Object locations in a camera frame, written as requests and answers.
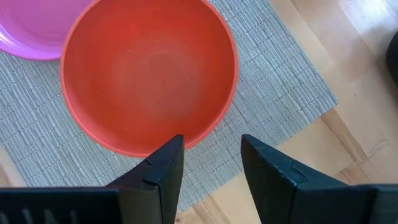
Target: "wooden table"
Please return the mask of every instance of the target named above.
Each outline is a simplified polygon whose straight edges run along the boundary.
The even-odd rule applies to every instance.
[[[398,91],[384,65],[398,30],[398,1],[270,2],[340,101],[278,149],[349,184],[398,182]],[[0,165],[0,185],[23,185],[4,150]],[[176,220],[259,222],[243,174]]]

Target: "plastic bowl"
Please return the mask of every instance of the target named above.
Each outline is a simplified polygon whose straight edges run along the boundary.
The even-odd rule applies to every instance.
[[[95,1],[69,32],[60,71],[80,128],[114,152],[146,157],[176,134],[188,149],[216,127],[238,57],[205,0]]]
[[[0,51],[54,60],[75,19],[92,0],[0,0]]]

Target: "pink bowl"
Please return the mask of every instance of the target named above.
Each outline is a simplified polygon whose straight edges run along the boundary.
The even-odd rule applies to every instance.
[[[32,60],[60,58],[69,29],[92,0],[0,0],[0,50]]]

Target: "gray placemat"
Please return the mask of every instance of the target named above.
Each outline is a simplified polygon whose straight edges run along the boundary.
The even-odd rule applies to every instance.
[[[215,0],[238,47],[239,83],[220,125],[185,154],[185,210],[242,170],[240,137],[276,146],[336,105],[336,98],[266,0]],[[60,93],[59,62],[0,52],[0,144],[28,186],[106,185],[139,159],[86,137]]]

